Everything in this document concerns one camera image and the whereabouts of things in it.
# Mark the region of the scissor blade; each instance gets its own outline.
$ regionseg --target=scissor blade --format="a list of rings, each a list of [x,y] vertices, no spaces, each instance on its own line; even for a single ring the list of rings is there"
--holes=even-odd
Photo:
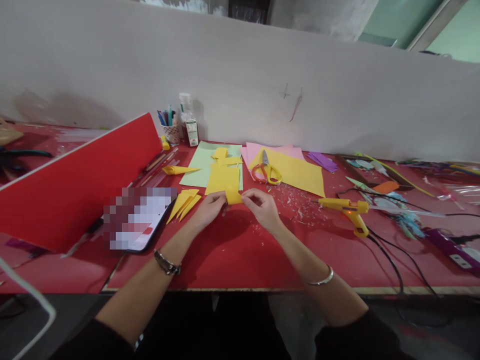
[[[269,164],[269,158],[268,158],[267,152],[266,152],[265,150],[263,150],[262,162],[263,162],[264,165],[268,165],[268,164]]]

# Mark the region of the green paper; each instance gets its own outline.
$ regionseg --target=green paper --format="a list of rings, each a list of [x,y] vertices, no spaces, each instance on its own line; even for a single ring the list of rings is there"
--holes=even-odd
[[[348,177],[348,176],[345,176],[348,180],[350,180],[351,183],[353,183],[354,185],[358,186],[360,189],[362,190],[365,190],[365,191],[371,191],[372,189],[370,189],[367,185],[365,185],[363,182],[360,182],[360,181],[357,181],[357,180],[354,180],[352,179],[351,177]]]
[[[212,158],[215,150],[217,148],[227,148],[228,157],[240,157],[242,156],[240,153],[241,147],[242,145],[211,144],[205,141],[200,141],[200,144],[198,144],[195,154],[193,154],[190,164],[188,165],[189,168],[200,168],[200,170],[186,172],[180,181],[180,185],[206,188],[209,183],[210,173],[212,172],[210,164],[216,162]],[[240,169],[240,184],[238,190],[242,191],[244,189],[243,164],[239,164],[238,167]]]

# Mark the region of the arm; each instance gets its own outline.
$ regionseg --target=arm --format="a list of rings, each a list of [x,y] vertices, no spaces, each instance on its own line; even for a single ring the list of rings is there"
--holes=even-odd
[[[227,198],[224,192],[209,194],[195,214],[162,248],[162,255],[178,266],[195,237],[219,214]],[[166,275],[152,256],[95,317],[131,346],[138,340],[162,300],[173,276]]]
[[[368,311],[367,304],[337,274],[324,285],[306,284],[326,279],[329,267],[285,227],[272,196],[258,189],[249,189],[242,194],[242,201],[282,247],[305,283],[308,294],[330,325],[351,324]]]

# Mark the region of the red table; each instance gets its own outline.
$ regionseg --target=red table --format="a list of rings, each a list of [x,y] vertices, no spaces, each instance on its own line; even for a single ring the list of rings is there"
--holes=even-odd
[[[179,149],[179,166],[187,166],[195,148],[184,145]],[[435,188],[425,184],[419,174],[406,168],[397,168],[404,176],[427,191],[438,195]],[[267,186],[253,182],[243,164],[243,188],[267,191]],[[330,174],[323,171],[326,196],[336,197],[337,192],[352,188],[345,178],[346,170]],[[179,185],[182,175],[171,176],[167,187],[177,187],[180,192],[188,186]],[[319,210],[310,200],[315,196],[282,183],[274,186],[270,194],[275,198],[284,224],[316,255],[330,264],[347,283],[361,294],[388,295],[398,291],[398,279],[383,253],[368,239],[353,235],[353,225],[339,212]],[[435,212],[458,213],[450,201],[439,201],[418,190],[402,192],[411,203]],[[361,200],[355,191],[342,197]],[[477,207],[466,205],[466,212],[479,214]],[[153,248],[161,248],[195,212],[194,208],[182,221],[173,220],[164,229]],[[365,223],[378,235],[406,250],[417,261],[429,283],[439,294],[480,294],[480,279],[457,267],[428,240],[405,238],[392,221],[377,211],[363,215]],[[451,230],[456,235],[480,232],[478,218],[455,216],[447,218],[422,217],[429,227]],[[480,241],[472,245],[480,250]],[[414,265],[401,251],[385,244],[403,277],[405,292],[429,294]],[[117,265],[104,291],[122,287],[150,258],[144,254],[127,254]],[[170,286],[173,290],[299,290],[302,283],[280,246],[264,230],[243,204],[234,205],[225,217],[217,218],[192,243],[182,263],[180,276]]]
[[[51,153],[55,158],[65,154],[85,142],[58,142],[56,136],[61,130],[71,129],[65,126],[27,125],[17,123],[15,129],[24,133],[24,137],[8,144],[9,150],[41,150]],[[23,156],[21,160],[31,171],[52,160],[43,156]],[[8,182],[0,176],[0,184]],[[32,259],[24,250],[5,246],[10,236],[0,234],[0,256],[26,281],[42,293],[98,294],[109,278],[119,259],[109,257],[104,251],[101,240],[83,244],[71,257],[60,258],[60,254],[46,254]],[[0,270],[0,294],[25,293],[25,290]]]

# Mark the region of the yellow craft paper sheet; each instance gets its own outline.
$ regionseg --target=yellow craft paper sheet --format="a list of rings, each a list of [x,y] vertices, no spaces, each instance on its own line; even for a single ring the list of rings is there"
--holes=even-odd
[[[221,157],[216,161],[219,165],[234,165],[234,164],[243,164],[243,161],[238,156],[232,157]]]
[[[165,166],[162,167],[162,170],[166,172],[168,175],[178,175],[178,174],[185,174],[192,171],[200,170],[200,168],[196,167],[184,167],[184,166]]]
[[[255,165],[262,163],[264,150],[266,151],[268,162],[280,172],[282,182],[316,194],[322,198],[325,197],[322,168],[318,165],[313,165],[309,162],[262,147],[248,166],[250,170],[252,170]]]
[[[211,165],[211,174],[205,190],[205,195],[225,191],[226,199],[230,205],[240,204],[242,199],[239,194],[239,184],[239,168],[227,167],[214,163]]]
[[[195,206],[196,203],[199,202],[199,200],[201,199],[202,197],[200,195],[195,195],[193,197],[193,199],[188,203],[188,205],[183,209],[183,211],[181,212],[181,215],[180,215],[180,220],[178,220],[178,222],[181,222],[182,219],[185,217],[185,215],[187,215],[189,213],[190,210],[192,210],[192,208]]]
[[[168,218],[167,224],[174,218],[175,214],[180,210],[182,205],[189,199],[191,195],[188,192],[181,192],[176,197],[175,205],[173,205],[173,209],[171,210],[170,217]]]
[[[199,192],[198,189],[188,189],[188,190],[183,190],[181,193],[186,193],[189,194],[189,198],[183,203],[180,209],[176,212],[176,218],[178,219],[179,216],[182,214],[183,210],[190,204],[190,202],[194,199],[195,195]]]
[[[217,147],[217,149],[213,153],[212,158],[216,160],[222,159],[222,158],[226,158],[228,154],[229,154],[229,151],[227,150],[226,147]]]

